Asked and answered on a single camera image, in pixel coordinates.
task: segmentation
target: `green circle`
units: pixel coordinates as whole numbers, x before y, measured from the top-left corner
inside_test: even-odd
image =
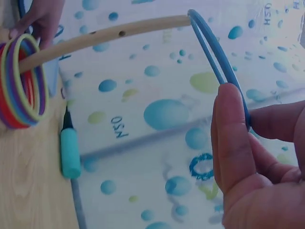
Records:
[[[88,117],[88,123],[98,124],[106,118],[106,114],[102,111],[95,111]]]
[[[211,72],[198,73],[191,76],[190,84],[195,90],[210,94],[217,92],[219,87],[215,74]]]
[[[128,200],[131,203],[135,203],[135,202],[137,202],[139,200],[139,197],[138,196],[131,196],[131,197],[129,197]]]
[[[75,102],[75,99],[70,99],[67,101],[67,106],[70,107]]]

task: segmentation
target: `marker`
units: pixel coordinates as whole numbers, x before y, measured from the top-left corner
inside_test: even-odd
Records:
[[[81,175],[77,133],[67,106],[61,130],[61,169],[63,176],[68,179],[76,179]]]

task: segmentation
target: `fingernail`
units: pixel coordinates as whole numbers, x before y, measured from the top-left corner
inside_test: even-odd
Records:
[[[17,34],[18,34],[18,31],[17,31],[16,29],[12,29],[12,30],[10,31],[10,38],[11,38],[11,39],[16,38],[16,37],[17,37]]]

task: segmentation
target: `wooden table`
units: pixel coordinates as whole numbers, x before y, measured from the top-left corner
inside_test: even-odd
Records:
[[[12,2],[0,0],[1,24]],[[51,99],[49,117],[37,127],[0,133],[1,229],[79,228],[71,183],[60,172],[64,107],[58,91]]]

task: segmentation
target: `wooden dowel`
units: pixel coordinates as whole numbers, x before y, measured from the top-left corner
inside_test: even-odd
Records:
[[[104,30],[95,31],[82,35],[65,42],[56,44],[50,48],[37,52],[19,63],[20,73],[33,69],[45,62],[65,54],[94,46],[103,42],[116,40],[118,38],[132,36],[151,31],[166,30],[175,27],[190,25],[186,15],[171,16],[157,19],[149,19],[110,27]]]

